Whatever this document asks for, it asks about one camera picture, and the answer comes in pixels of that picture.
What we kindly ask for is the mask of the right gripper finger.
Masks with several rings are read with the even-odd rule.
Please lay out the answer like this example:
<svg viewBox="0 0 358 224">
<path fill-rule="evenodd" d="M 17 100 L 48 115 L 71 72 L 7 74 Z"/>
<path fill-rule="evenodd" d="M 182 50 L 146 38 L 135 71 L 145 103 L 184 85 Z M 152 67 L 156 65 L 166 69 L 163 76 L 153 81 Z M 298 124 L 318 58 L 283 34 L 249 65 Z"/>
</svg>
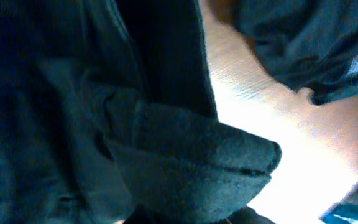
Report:
<svg viewBox="0 0 358 224">
<path fill-rule="evenodd" d="M 358 186 L 342 202 L 336 203 L 320 220 L 325 224 L 358 224 Z"/>
</svg>

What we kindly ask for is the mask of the black jeans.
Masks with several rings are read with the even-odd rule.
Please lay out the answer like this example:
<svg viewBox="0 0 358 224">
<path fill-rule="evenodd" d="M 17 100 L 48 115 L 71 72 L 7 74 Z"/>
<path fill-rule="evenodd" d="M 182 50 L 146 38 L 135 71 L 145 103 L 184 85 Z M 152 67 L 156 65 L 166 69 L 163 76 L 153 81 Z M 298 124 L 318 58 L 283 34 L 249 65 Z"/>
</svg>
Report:
<svg viewBox="0 0 358 224">
<path fill-rule="evenodd" d="M 281 156 L 219 122 L 198 1 L 0 1 L 0 223 L 267 223 Z"/>
</svg>

